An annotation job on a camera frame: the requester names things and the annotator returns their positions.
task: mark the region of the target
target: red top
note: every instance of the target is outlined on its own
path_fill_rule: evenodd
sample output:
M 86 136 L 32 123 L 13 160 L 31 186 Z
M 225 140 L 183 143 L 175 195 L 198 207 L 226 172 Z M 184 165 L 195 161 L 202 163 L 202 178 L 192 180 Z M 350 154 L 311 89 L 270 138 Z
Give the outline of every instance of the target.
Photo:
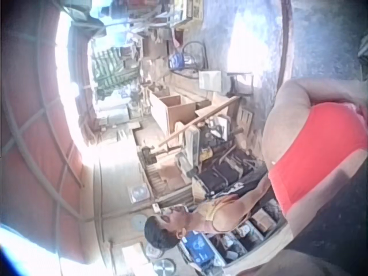
M 356 111 L 332 102 L 313 106 L 301 132 L 269 172 L 282 212 L 287 214 L 358 149 L 367 150 L 367 128 Z

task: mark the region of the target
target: blue machine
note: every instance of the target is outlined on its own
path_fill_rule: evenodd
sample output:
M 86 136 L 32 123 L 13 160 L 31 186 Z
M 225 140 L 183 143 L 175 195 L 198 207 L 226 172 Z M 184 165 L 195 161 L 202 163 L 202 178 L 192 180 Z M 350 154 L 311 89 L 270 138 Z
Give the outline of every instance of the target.
M 214 259 L 214 252 L 202 234 L 189 232 L 182 242 L 198 266 L 207 267 Z

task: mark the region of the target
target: wooden stick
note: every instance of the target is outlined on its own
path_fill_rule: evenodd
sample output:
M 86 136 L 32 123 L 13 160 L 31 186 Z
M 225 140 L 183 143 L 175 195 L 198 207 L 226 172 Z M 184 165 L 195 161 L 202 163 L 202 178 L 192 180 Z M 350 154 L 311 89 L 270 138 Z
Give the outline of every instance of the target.
M 162 142 L 159 143 L 158 147 L 162 147 L 167 142 L 171 141 L 173 138 L 177 137 L 178 135 L 180 135 L 181 133 L 186 131 L 191 125 L 194 125 L 194 124 L 197 124 L 197 123 L 199 123 L 203 120 L 206 120 L 207 118 L 209 118 L 209 117 L 215 115 L 216 113 L 220 112 L 223 108 L 226 108 L 227 106 L 229 106 L 230 104 L 235 102 L 237 99 L 239 99 L 239 97 L 236 97 L 236 96 L 231 97 L 229 100 L 222 103 L 217 108 L 213 109 L 212 111 L 208 112 L 207 114 L 203 114 L 202 116 L 199 116 L 198 118 L 194 119 L 192 122 L 186 124 L 182 129 L 180 129 L 178 131 L 175 131 L 174 133 L 167 136 Z

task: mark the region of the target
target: concrete floor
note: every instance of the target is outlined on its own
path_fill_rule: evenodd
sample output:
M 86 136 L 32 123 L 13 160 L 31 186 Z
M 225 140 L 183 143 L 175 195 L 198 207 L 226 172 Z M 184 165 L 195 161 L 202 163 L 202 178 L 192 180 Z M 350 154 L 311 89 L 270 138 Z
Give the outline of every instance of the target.
M 253 130 L 258 131 L 259 142 L 277 92 L 281 67 L 280 1 L 212 0 L 204 1 L 204 4 L 204 22 L 185 32 L 185 42 L 199 40 L 205 43 L 212 70 L 254 73 L 255 92 L 247 104 L 255 112 Z M 293 77 L 358 77 L 356 55 L 360 36 L 367 28 L 366 10 L 362 4 L 348 0 L 293 0 L 292 5 L 294 51 L 291 58 L 294 58 L 294 66 L 290 74 Z M 158 59 L 151 69 L 154 72 L 152 79 L 155 80 L 166 73 L 166 62 Z M 192 93 L 211 97 L 199 89 L 197 81 L 176 75 L 166 77 L 165 81 Z M 118 165 L 114 166 L 111 166 L 108 152 L 101 157 L 104 213 L 130 205 L 127 197 L 129 183 L 141 181 L 137 166 L 133 164 L 137 161 L 134 151 L 131 143 L 119 149 L 111 146 L 110 153 L 119 159 Z M 126 232 L 126 219 L 120 217 L 107 221 L 104 225 L 105 239 L 121 240 Z M 124 264 L 122 258 L 118 261 L 121 266 Z M 184 271 L 185 267 L 180 263 L 177 268 Z

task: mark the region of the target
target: workshop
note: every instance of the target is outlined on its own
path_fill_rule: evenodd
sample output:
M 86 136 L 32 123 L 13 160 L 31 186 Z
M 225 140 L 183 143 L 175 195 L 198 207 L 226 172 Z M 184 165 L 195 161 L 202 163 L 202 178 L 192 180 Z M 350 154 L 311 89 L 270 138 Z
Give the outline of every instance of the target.
M 1 3 L 1 275 L 368 275 L 368 3 Z

